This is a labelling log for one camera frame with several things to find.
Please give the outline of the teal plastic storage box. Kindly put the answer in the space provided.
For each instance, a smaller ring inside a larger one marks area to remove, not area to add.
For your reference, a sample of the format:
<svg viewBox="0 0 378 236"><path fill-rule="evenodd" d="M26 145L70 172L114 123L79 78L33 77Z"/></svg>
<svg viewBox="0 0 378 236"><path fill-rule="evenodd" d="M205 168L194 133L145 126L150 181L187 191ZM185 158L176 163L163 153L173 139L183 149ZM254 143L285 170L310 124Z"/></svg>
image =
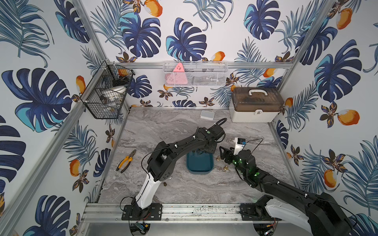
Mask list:
<svg viewBox="0 0 378 236"><path fill-rule="evenodd" d="M194 175L206 175L213 171L214 155L207 152L192 151L186 157L187 169Z"/></svg>

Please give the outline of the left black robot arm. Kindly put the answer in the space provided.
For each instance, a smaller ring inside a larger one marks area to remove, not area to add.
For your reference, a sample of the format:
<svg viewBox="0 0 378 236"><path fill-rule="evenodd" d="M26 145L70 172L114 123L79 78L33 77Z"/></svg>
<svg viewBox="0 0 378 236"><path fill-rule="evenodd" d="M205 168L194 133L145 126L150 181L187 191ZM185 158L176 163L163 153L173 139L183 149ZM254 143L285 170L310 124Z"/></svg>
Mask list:
<svg viewBox="0 0 378 236"><path fill-rule="evenodd" d="M147 160L146 179L135 196L135 204L139 209L146 209L152 204L153 196L162 182L174 172L176 162L191 151L200 150L214 154L218 143L225 136L220 125L210 128L197 128L191 136L173 143L158 143Z"/></svg>

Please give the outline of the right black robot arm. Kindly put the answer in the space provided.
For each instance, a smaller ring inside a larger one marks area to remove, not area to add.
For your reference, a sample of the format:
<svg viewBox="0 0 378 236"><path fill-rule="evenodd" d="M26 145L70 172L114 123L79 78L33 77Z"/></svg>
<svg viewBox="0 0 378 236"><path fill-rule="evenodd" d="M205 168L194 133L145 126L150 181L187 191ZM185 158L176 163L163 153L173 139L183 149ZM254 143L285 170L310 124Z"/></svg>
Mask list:
<svg viewBox="0 0 378 236"><path fill-rule="evenodd" d="M336 200L327 193L309 193L275 178L256 165L249 149L238 154L220 147L220 157L233 165L239 177L264 196L256 203L256 213L287 221L314 236L347 236L353 224Z"/></svg>

